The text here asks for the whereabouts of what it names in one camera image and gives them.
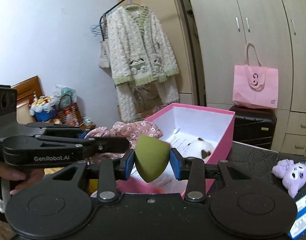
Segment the person's left hand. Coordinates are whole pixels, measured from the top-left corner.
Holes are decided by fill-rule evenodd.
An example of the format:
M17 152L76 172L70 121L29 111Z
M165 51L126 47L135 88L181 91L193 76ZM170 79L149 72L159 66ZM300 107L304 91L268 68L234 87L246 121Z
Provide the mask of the person's left hand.
M1 178L11 181L20 181L20 183L9 192L12 196L41 181L44 176L44 169L32 169L22 172L5 163L0 162Z

